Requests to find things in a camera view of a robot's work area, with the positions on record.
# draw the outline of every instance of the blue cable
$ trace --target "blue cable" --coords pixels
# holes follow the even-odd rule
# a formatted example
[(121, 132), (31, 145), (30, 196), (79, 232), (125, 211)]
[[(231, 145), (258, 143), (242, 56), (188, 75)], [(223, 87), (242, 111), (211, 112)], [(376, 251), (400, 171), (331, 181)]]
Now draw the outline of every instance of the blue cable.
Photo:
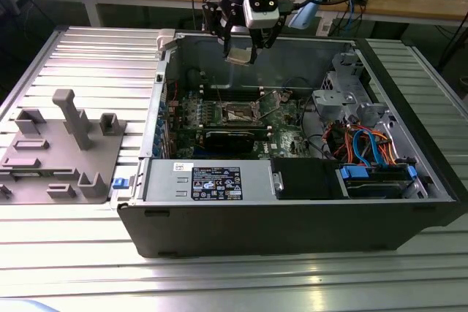
[(366, 164), (367, 167), (370, 167), (371, 164), (369, 163), (369, 161), (367, 161), (365, 158), (363, 158), (360, 154), (359, 154), (359, 150), (358, 150), (358, 140), (359, 140), (359, 136), (363, 133), (367, 133), (369, 135), (369, 138), (371, 140), (371, 146), (372, 146), (372, 153), (374, 154), (374, 159), (376, 161), (376, 163), (382, 165), (382, 166), (386, 166), (386, 163), (383, 161), (383, 158), (381, 157), (381, 155), (379, 154), (379, 150), (377, 148), (377, 142), (375, 141), (375, 138), (374, 138), (374, 135), (372, 133), (369, 133), (368, 131), (365, 131), (363, 129), (357, 131), (355, 134), (354, 134), (354, 137), (352, 139), (352, 149), (354, 150), (354, 153), (356, 154), (356, 157), (358, 157), (358, 159), (360, 159), (364, 164)]
[(346, 27), (344, 27), (344, 33), (348, 32), (348, 30), (350, 29), (350, 24), (352, 22), (352, 14), (354, 14), (354, 2), (352, 0), (350, 0), (350, 6), (351, 6), (351, 13), (350, 13), (350, 17), (348, 18), (348, 23), (346, 24)]

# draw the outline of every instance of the table leg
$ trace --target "table leg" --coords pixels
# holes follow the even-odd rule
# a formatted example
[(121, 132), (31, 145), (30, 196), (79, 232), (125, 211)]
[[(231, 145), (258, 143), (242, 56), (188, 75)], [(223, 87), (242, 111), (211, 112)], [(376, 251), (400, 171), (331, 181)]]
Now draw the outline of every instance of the table leg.
[(86, 13), (88, 14), (89, 24), (93, 27), (102, 27), (102, 21), (99, 16), (99, 11), (97, 10), (96, 0), (83, 0), (83, 4), (85, 5)]
[(320, 16), (319, 26), (317, 27), (317, 31), (315, 35), (318, 37), (328, 37), (328, 32), (331, 30), (331, 25), (333, 24), (333, 20), (336, 18), (337, 12), (324, 12)]

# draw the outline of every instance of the black connector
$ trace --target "black connector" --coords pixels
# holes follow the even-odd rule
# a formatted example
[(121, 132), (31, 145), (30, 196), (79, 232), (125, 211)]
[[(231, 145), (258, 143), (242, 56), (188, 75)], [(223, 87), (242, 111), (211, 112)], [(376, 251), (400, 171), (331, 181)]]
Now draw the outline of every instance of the black connector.
[(354, 4), (361, 5), (361, 6), (365, 7), (369, 0), (353, 0), (353, 1), (354, 1)]

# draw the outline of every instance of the floor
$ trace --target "floor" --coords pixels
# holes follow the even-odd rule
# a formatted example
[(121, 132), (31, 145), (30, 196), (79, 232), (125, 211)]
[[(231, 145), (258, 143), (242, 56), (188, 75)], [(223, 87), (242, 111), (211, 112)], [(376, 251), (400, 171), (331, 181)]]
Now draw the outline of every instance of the floor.
[[(59, 26), (88, 25), (86, 11), (82, 4), (38, 1), (38, 5)], [(16, 84), (53, 30), (49, 22), (27, 1), (22, 2), (20, 9), (19, 16), (15, 17), (8, 12), (0, 16), (0, 100), (3, 100)], [(192, 14), (189, 9), (100, 5), (99, 11), (103, 23), (109, 27), (193, 29)], [(197, 16), (201, 22), (201, 14), (198, 13)], [(374, 24), (373, 21), (363, 21), (360, 26), (357, 26), (357, 23), (351, 23), (348, 32), (341, 31), (339, 36), (369, 37), (373, 32)], [(313, 35), (317, 25), (318, 19), (305, 31), (286, 28), (284, 32)], [(446, 29), (452, 32), (456, 30), (456, 28)], [(398, 30), (397, 25), (387, 24), (387, 26), (376, 28), (372, 35), (376, 38), (388, 38)], [(410, 25), (402, 39), (412, 41), (432, 64), (437, 63), (448, 43), (448, 38), (444, 37), (435, 26), (424, 25)], [(442, 76), (461, 97), (464, 97), (466, 93), (463, 92), (458, 80), (462, 76), (468, 76), (466, 57), (468, 57), (467, 47), (457, 52), (442, 73)]]

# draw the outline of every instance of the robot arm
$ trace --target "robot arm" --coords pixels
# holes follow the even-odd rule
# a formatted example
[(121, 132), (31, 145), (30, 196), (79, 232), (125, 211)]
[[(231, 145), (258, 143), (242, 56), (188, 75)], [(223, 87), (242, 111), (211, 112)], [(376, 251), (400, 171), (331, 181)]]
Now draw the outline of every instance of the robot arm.
[[(224, 56), (236, 64), (253, 64), (257, 50), (270, 48), (280, 34), (287, 16), (294, 10), (315, 4), (338, 4), (317, 0), (217, 0), (203, 3), (207, 30), (223, 41)], [(230, 47), (231, 31), (235, 27), (247, 28), (252, 39), (252, 49)]]

